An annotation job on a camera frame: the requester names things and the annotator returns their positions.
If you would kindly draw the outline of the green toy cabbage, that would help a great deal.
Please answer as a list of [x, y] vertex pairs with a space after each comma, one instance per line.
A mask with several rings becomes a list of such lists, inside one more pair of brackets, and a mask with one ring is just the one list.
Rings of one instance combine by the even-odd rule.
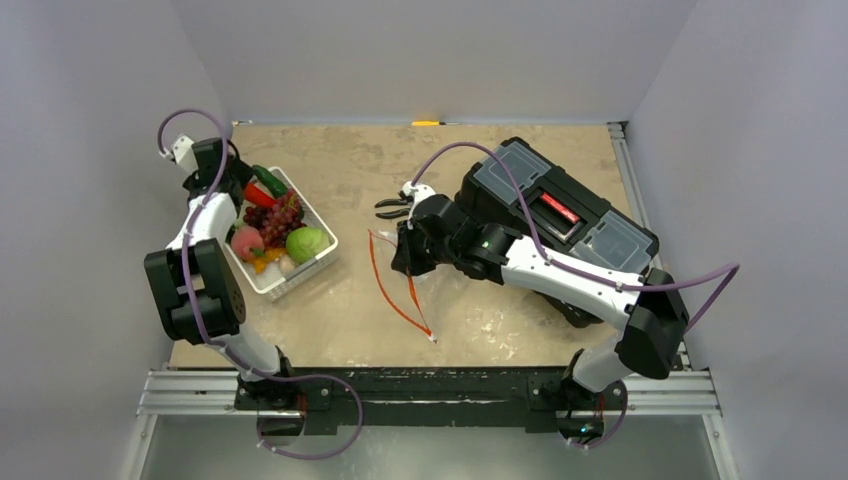
[[304, 264], [331, 245], [329, 235], [316, 227], [301, 227], [292, 231], [286, 239], [287, 254], [297, 263]]

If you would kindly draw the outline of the purple toy grapes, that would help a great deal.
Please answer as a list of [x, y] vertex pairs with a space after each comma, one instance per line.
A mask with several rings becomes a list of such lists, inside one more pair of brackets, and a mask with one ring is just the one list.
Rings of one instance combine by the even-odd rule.
[[271, 207], [249, 206], [243, 221], [260, 233], [266, 247], [283, 247], [289, 234], [305, 227], [299, 195], [290, 189]]

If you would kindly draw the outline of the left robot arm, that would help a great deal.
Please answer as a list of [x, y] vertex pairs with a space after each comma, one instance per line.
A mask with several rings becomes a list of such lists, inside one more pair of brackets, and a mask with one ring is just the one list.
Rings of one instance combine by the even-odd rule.
[[246, 302], [223, 246], [252, 175], [229, 140], [180, 138], [172, 153], [188, 172], [188, 215], [144, 269], [165, 333], [207, 347], [238, 371], [238, 401], [284, 409], [299, 393], [288, 358], [246, 323]]

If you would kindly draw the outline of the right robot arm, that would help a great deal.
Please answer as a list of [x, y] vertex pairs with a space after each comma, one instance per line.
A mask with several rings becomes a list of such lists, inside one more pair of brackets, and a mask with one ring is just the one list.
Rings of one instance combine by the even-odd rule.
[[472, 280], [531, 290], [612, 326], [615, 336], [572, 357], [561, 381], [569, 404], [584, 407], [631, 374], [669, 377], [688, 314], [666, 272], [607, 270], [548, 251], [518, 230], [473, 219], [442, 194], [415, 202], [397, 237], [392, 268], [402, 274], [450, 265]]

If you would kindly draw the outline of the clear zip top bag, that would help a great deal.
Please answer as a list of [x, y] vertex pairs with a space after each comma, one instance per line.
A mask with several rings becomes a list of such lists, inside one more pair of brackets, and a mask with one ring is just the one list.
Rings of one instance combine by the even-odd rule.
[[393, 231], [369, 229], [368, 253], [382, 299], [399, 318], [429, 342], [438, 344], [465, 289], [460, 275], [446, 266], [419, 276], [408, 270], [393, 270], [391, 260], [399, 253], [399, 240]]

